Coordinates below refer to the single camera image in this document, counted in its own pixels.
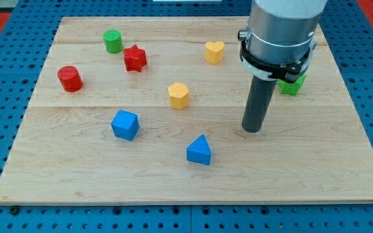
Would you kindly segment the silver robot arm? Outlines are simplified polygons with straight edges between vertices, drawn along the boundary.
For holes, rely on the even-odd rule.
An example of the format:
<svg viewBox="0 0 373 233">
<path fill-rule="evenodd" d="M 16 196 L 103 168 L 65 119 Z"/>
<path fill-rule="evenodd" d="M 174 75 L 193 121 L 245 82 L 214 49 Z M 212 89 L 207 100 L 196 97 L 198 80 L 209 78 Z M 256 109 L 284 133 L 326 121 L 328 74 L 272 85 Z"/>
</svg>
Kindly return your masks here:
<svg viewBox="0 0 373 233">
<path fill-rule="evenodd" d="M 285 65 L 308 51 L 327 0 L 253 0 L 247 50 L 266 63 Z"/>
</svg>

